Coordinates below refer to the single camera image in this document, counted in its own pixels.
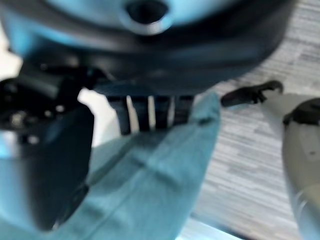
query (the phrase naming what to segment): black mechanical part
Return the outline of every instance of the black mechanical part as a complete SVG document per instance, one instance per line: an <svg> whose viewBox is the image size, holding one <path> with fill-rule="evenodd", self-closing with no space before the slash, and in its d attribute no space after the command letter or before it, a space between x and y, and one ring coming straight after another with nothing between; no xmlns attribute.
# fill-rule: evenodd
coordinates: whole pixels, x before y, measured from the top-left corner
<svg viewBox="0 0 320 240"><path fill-rule="evenodd" d="M194 96L180 96L175 98L173 125L181 125L188 122L194 99Z"/></svg>
<svg viewBox="0 0 320 240"><path fill-rule="evenodd" d="M107 97L110 106L115 110L118 117L120 132L123 136L131 133L130 117L127 104L127 97Z"/></svg>
<svg viewBox="0 0 320 240"><path fill-rule="evenodd" d="M240 0L150 41L38 0L0 0L0 17L13 53L35 65L100 69L113 79L95 88L106 96L194 96L266 59L282 41L296 2Z"/></svg>
<svg viewBox="0 0 320 240"><path fill-rule="evenodd" d="M43 232L67 221L88 192L94 116L77 87L62 94L68 77L32 71L0 83L0 213Z"/></svg>
<svg viewBox="0 0 320 240"><path fill-rule="evenodd" d="M148 97L131 97L131 100L138 118L140 132L150 131Z"/></svg>
<svg viewBox="0 0 320 240"><path fill-rule="evenodd" d="M301 103L284 118L283 122L287 126L292 121L299 124L320 126L320 98Z"/></svg>
<svg viewBox="0 0 320 240"><path fill-rule="evenodd" d="M158 96L154 98L155 110L155 128L167 129L169 123L169 109L171 98L166 96Z"/></svg>
<svg viewBox="0 0 320 240"><path fill-rule="evenodd" d="M272 80L261 85L242 87L232 91L221 98L221 105L224 108L230 108L242 104L258 104L263 103L267 98L263 91L279 91L283 93L284 86L281 82Z"/></svg>

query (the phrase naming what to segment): blue fabric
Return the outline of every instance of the blue fabric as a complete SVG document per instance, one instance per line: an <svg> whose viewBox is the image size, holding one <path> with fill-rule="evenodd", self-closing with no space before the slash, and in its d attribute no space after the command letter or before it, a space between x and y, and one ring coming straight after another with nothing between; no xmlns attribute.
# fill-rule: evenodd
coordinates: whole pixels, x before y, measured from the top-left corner
<svg viewBox="0 0 320 240"><path fill-rule="evenodd" d="M204 180L220 126L215 94L189 123L140 133L93 151L90 193L58 230L35 234L0 220L1 240L174 240Z"/></svg>

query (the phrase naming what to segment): black plastic housing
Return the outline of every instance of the black plastic housing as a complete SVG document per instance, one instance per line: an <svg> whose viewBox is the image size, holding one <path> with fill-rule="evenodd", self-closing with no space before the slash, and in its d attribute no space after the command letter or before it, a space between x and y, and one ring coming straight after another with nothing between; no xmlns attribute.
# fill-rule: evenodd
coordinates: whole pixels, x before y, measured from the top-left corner
<svg viewBox="0 0 320 240"><path fill-rule="evenodd" d="M87 66L107 96L192 96L258 66L284 38L297 0L243 0L202 21L139 36L73 18L45 1L0 0L10 49L35 65Z"/></svg>
<svg viewBox="0 0 320 240"><path fill-rule="evenodd" d="M94 116L78 103L38 123L12 128L3 117L7 111L0 105L0 215L28 231L53 230L88 193Z"/></svg>

